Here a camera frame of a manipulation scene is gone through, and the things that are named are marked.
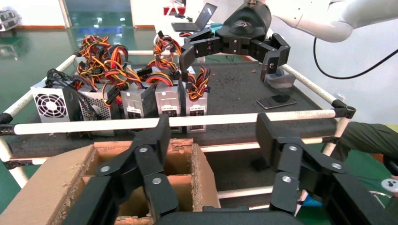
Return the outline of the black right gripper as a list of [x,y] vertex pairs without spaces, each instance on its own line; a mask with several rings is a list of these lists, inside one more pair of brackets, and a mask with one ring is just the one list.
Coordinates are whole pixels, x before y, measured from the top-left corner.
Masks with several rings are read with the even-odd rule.
[[268,5],[261,1],[248,1],[234,11],[222,27],[186,37],[179,56],[182,81],[188,82],[187,69],[196,58],[221,52],[249,55],[252,42],[252,58],[262,64],[260,80],[265,83],[267,75],[275,74],[279,66],[287,63],[291,49],[277,33],[265,39],[271,21]]

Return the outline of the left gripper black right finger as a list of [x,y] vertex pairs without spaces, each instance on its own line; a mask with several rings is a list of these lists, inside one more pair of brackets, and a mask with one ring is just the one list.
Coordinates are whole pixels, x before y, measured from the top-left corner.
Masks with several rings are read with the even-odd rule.
[[270,210],[295,214],[300,195],[300,180],[304,188],[315,191],[319,182],[334,173],[346,173],[342,162],[309,149],[297,133],[274,127],[265,113],[256,120],[256,139],[263,158],[275,172]]

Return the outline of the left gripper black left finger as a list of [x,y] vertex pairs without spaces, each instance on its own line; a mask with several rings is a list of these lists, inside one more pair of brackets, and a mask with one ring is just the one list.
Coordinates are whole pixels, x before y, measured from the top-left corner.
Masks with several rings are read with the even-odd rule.
[[118,204],[142,187],[153,219],[178,210],[178,198],[164,173],[170,138],[169,118],[162,115],[156,127],[138,132],[127,150],[98,167],[97,176],[110,177]]

